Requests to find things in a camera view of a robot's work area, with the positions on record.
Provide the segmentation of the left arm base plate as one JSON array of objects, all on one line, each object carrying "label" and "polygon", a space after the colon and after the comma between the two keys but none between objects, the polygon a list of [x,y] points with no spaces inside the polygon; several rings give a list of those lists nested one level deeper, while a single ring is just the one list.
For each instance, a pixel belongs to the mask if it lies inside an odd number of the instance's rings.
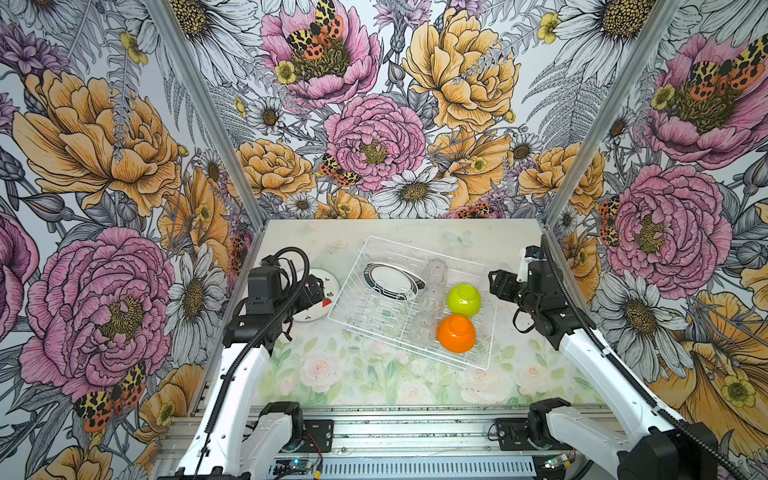
[{"label": "left arm base plate", "polygon": [[304,421],[304,438],[297,453],[329,453],[332,450],[335,422],[330,419]]}]

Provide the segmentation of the white wire dish rack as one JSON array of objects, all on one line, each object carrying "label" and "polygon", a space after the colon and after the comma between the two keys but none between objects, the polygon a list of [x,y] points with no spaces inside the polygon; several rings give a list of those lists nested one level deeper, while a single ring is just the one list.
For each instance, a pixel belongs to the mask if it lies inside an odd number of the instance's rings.
[{"label": "white wire dish rack", "polygon": [[[370,236],[341,284],[328,318],[353,333],[458,368],[490,366],[498,302],[490,297],[490,269],[477,262]],[[452,313],[450,291],[476,289],[479,312],[471,349],[454,353],[437,338],[439,323]]]}]

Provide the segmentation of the watermelon pattern plate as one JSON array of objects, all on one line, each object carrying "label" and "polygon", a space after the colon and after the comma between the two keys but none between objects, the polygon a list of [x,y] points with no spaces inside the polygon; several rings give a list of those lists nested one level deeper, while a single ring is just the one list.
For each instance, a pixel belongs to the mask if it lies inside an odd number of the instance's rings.
[{"label": "watermelon pattern plate", "polygon": [[297,323],[311,323],[324,318],[335,304],[340,290],[336,277],[327,270],[311,268],[293,315]]}]

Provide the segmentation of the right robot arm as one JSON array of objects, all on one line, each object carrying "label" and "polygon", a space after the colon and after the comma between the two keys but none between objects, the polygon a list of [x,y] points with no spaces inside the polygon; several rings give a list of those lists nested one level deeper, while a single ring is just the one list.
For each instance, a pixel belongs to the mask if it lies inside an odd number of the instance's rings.
[{"label": "right robot arm", "polygon": [[548,261],[527,259],[517,274],[492,271],[488,282],[491,295],[529,315],[532,330],[585,375],[622,428],[610,430],[570,402],[551,398],[530,405],[514,439],[539,448],[569,446],[616,479],[717,478],[722,461],[715,435],[685,421],[640,382]]}]

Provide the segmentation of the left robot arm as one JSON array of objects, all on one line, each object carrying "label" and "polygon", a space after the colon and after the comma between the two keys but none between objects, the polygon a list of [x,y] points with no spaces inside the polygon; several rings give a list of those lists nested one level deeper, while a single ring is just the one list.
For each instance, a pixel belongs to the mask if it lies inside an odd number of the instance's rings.
[{"label": "left robot arm", "polygon": [[218,378],[191,444],[168,479],[263,479],[275,457],[298,446],[303,413],[294,401],[264,407],[247,426],[253,387],[270,363],[276,340],[293,317],[326,299],[321,278],[278,265],[248,275],[248,295],[225,329]]}]

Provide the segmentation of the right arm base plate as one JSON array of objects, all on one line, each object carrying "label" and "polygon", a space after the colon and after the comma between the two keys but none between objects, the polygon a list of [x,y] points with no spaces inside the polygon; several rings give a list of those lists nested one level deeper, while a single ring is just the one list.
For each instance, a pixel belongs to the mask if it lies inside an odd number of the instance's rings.
[{"label": "right arm base plate", "polygon": [[535,447],[528,435],[528,422],[523,418],[496,419],[490,429],[501,451],[533,451]]}]

